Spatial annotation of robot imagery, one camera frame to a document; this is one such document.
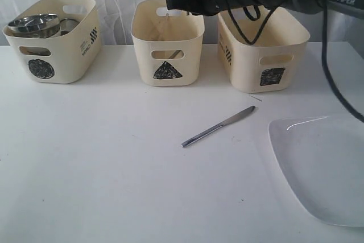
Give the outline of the cream bin with triangle mark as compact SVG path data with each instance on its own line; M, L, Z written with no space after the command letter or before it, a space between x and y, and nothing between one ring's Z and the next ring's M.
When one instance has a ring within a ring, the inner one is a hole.
M145 0L136 7L131 35L140 77L155 87L190 85L199 75L204 17L170 11L159 15L165 7L165 0ZM169 59L177 50L181 53Z

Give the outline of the steel table knife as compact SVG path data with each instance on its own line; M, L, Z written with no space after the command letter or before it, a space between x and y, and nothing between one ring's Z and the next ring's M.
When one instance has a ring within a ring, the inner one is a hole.
M195 135L194 137L188 139L187 141L183 142L181 144L181 146L183 148L186 148L186 147L194 144L195 142L201 140L202 138L208 136L209 134L211 134L225 126L228 126L228 125L234 124L240 120L243 120L244 118L248 117L251 113L253 113L255 109L256 109L256 106L254 106L254 105L250 106L250 107L238 112L237 114L229 117L228 119L210 127L209 129L204 130L200 134Z

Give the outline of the white ceramic bowl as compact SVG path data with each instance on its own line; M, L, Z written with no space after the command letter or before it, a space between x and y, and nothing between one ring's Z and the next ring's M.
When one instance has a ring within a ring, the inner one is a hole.
M60 25L53 26L51 28L44 29L41 32L40 37L42 39L52 38L52 37L58 37L61 35L61 27Z

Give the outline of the steel mug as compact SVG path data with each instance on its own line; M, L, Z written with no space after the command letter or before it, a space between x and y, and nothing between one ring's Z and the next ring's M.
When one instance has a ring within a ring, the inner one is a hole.
M70 33L72 30L74 30L77 25L79 24L79 21L71 18L65 18L60 21L60 30L61 30L61 36L66 35Z
M19 47L19 50L24 55L34 55L34 56L50 56L51 52L47 48L43 47Z

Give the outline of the cream bin with circle mark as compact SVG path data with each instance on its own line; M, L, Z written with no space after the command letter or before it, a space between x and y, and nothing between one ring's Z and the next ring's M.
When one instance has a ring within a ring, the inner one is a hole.
M99 53L102 41L95 0L40 0L17 16L56 14L61 20L79 21L70 33L47 39L16 37L7 26L3 28L17 59L34 81L69 84L83 77ZM43 47L50 56L24 55L19 47Z

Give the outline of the cream bin with square mark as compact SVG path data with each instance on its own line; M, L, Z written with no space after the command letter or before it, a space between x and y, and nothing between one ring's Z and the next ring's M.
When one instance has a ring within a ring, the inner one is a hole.
M250 46L228 11L218 15L218 57L233 87L244 93L287 88L310 39L308 30L286 9L278 8L257 42Z

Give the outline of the stainless steel bowl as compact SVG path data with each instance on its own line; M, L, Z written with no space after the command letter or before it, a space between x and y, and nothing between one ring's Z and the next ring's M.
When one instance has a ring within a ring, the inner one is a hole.
M40 35L44 29L57 25L60 25L58 15L38 14L14 19L7 26L16 37L42 39Z

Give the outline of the white square plate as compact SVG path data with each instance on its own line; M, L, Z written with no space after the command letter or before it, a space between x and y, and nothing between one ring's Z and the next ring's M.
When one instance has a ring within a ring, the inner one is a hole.
M293 194L316 219L363 228L363 123L349 116L287 118L268 135Z

